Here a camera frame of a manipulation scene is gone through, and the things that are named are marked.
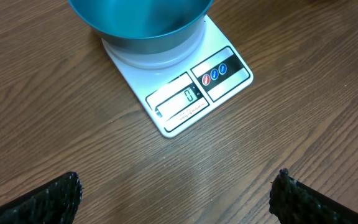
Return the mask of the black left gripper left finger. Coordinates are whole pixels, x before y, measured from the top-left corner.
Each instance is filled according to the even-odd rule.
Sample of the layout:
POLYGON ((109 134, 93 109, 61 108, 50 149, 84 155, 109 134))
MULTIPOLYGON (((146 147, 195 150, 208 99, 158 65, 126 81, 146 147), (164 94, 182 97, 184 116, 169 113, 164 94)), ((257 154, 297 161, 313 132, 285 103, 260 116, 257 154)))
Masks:
POLYGON ((72 224, 81 203, 83 185, 69 171, 0 206, 0 224, 72 224))

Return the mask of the white digital kitchen scale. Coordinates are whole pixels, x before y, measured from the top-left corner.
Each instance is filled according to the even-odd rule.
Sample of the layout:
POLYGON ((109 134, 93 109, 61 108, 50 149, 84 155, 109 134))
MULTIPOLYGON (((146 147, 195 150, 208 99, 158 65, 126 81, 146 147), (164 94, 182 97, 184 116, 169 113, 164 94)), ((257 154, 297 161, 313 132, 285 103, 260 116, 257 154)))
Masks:
POLYGON ((204 16, 184 43, 158 54, 103 46, 158 130, 173 138, 248 87, 254 75, 218 26, 204 16))

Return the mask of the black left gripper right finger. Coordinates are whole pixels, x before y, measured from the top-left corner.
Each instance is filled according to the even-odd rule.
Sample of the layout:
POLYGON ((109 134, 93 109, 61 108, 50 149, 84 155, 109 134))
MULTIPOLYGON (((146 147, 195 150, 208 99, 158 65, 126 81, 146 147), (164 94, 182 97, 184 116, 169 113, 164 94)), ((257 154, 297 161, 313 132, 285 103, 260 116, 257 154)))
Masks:
POLYGON ((281 169, 272 182, 269 212, 281 224, 358 224, 358 213, 289 176, 281 169))

